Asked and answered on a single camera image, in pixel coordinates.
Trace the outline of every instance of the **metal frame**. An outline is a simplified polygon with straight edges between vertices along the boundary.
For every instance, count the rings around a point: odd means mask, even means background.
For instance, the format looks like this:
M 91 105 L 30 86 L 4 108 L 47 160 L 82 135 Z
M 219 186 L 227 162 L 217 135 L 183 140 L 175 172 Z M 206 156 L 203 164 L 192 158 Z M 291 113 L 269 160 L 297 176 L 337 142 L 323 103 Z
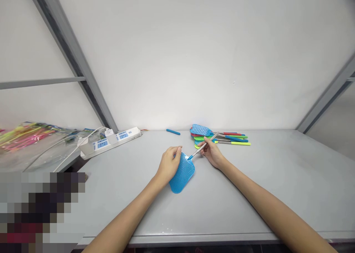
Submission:
M 71 68 L 74 78 L 47 80 L 28 80 L 0 83 L 1 89 L 29 87 L 36 85 L 78 82 L 103 126 L 118 132 L 116 123 L 104 100 L 100 88 L 85 59 L 59 0 L 33 0 L 65 60 Z M 339 72 L 334 81 L 318 99 L 309 113 L 298 125 L 297 130 L 307 133 L 327 108 L 355 81 L 355 54 Z
M 115 120 L 85 59 L 59 0 L 33 0 L 103 126 L 118 132 Z
M 329 106 L 355 81 L 355 54 L 318 99 L 297 130 L 306 134 Z
M 55 78 L 55 79 L 39 79 L 39 80 L 24 80 L 24 81 L 11 81 L 0 83 L 1 89 L 33 87 L 38 85 L 51 85 L 69 82 L 85 81 L 85 77 L 69 77 L 69 78 Z

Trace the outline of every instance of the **person's left hand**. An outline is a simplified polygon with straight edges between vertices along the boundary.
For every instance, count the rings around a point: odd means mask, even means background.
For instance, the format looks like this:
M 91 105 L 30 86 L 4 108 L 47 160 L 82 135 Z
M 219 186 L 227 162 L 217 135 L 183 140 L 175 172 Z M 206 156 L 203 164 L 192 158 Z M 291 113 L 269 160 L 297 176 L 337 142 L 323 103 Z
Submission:
M 165 186 L 174 177 L 180 163 L 182 146 L 169 147 L 162 156 L 155 177 Z

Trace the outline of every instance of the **power strip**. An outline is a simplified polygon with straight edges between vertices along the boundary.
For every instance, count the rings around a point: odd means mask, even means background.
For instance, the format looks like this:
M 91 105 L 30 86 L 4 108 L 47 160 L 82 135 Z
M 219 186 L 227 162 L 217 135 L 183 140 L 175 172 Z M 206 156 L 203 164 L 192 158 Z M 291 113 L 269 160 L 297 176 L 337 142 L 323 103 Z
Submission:
M 81 158 L 84 160 L 92 158 L 96 155 L 99 155 L 105 151 L 108 151 L 110 149 L 113 149 L 117 146 L 120 146 L 128 141 L 131 141 L 137 137 L 140 137 L 142 135 L 141 131 L 138 129 L 138 127 L 133 127 L 131 129 L 128 129 L 126 131 L 120 132 L 116 134 L 116 139 L 117 142 L 114 144 L 111 144 L 107 138 L 104 138 L 102 140 L 96 141 L 93 143 L 94 145 L 94 151 L 90 154 L 85 155 L 84 152 L 80 153 Z

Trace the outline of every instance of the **power cord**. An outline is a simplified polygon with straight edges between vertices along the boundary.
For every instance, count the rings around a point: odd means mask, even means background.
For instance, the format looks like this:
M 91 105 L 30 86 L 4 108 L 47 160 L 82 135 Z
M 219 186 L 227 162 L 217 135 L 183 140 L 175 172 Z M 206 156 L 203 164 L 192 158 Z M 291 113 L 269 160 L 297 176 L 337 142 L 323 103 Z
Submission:
M 103 126 L 99 127 L 98 129 L 103 129 L 103 128 L 104 128 L 104 129 L 108 129 L 108 128 L 103 127 Z M 90 135 L 88 135 L 88 136 L 85 137 L 85 138 L 88 138 L 89 136 L 91 136 L 91 135 L 92 135 L 93 133 L 95 133 L 98 129 L 96 129 L 95 131 L 93 131 Z M 49 148 L 47 148 L 45 151 L 43 151 L 40 155 L 38 155 L 29 165 L 27 165 L 27 167 L 26 167 L 22 172 L 26 171 L 36 160 L 39 159 L 40 156 L 42 156 L 42 155 L 43 155 L 44 153 L 46 153 L 48 150 L 50 150 L 51 148 L 53 148 L 55 145 L 58 145 L 60 142 L 62 142 L 62 141 L 64 141 L 64 140 L 67 140 L 68 138 L 74 137 L 74 136 L 78 136 L 78 135 L 67 136 L 67 137 L 65 137 L 65 138 L 63 138 L 63 139 L 61 139 L 61 140 L 59 140 L 57 143 L 51 145 Z M 58 168 L 69 158 L 69 156 L 71 156 L 71 155 L 78 149 L 78 147 L 79 147 L 79 146 L 77 146 L 77 147 L 75 148 L 75 150 L 74 150 L 73 152 L 71 152 L 71 153 L 64 159 L 64 161 L 62 161 L 62 162 L 58 165 L 58 167 L 54 170 L 54 172 L 56 172 L 56 171 L 58 170 Z
M 29 165 L 27 165 L 27 167 L 26 167 L 22 172 L 26 171 L 36 160 L 39 159 L 40 156 L 42 156 L 43 154 L 45 154 L 48 150 L 50 150 L 51 148 L 53 148 L 55 145 L 58 145 L 60 142 L 66 140 L 66 139 L 68 139 L 68 138 L 70 138 L 70 137 L 73 137 L 73 136 L 77 136 L 77 135 L 67 136 L 67 137 L 65 137 L 65 138 L 63 138 L 63 139 L 61 139 L 61 140 L 59 140 L 57 143 L 51 145 L 49 148 L 47 148 L 45 151 L 43 151 L 40 155 L 38 155 L 37 158 L 35 158 Z
M 98 129 L 102 129 L 102 128 L 105 128 L 106 130 L 108 130 L 108 128 L 106 128 L 106 127 L 103 127 L 103 126 L 101 126 L 101 127 L 99 127 L 99 128 L 97 128 L 95 131 L 93 131 L 90 135 L 88 135 L 86 138 L 88 138 L 89 136 L 91 136 L 93 133 L 95 133 Z M 81 144 L 82 143 L 84 143 L 84 141 L 85 141 L 85 139 L 83 139 L 82 140 L 82 142 L 79 144 L 79 145 L 77 145 L 77 147 L 57 166 L 57 168 L 53 171 L 53 172 L 56 172 L 58 169 L 59 169 L 59 167 L 78 149 L 78 147 L 79 146 L 81 146 Z

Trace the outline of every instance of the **blue plastic handle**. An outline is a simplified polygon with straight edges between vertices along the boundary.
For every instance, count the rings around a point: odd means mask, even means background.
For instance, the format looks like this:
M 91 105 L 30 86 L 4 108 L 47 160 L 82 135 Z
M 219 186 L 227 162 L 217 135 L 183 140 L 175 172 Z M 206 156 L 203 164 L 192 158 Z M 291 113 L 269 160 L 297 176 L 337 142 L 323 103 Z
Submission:
M 239 139 L 239 138 L 235 138 L 235 137 L 232 137 L 232 136 L 227 136 L 227 135 L 226 135 L 226 138 L 230 139 L 231 141 L 237 141 L 237 142 L 249 142 L 249 140 L 247 140 L 247 139 Z
M 173 134 L 180 135 L 180 133 L 179 133 L 179 132 L 176 132 L 176 131 L 173 131 L 173 130 L 170 130 L 170 129 L 167 129 L 167 131 L 168 131 L 168 132 L 170 132 L 170 133 L 173 133 Z

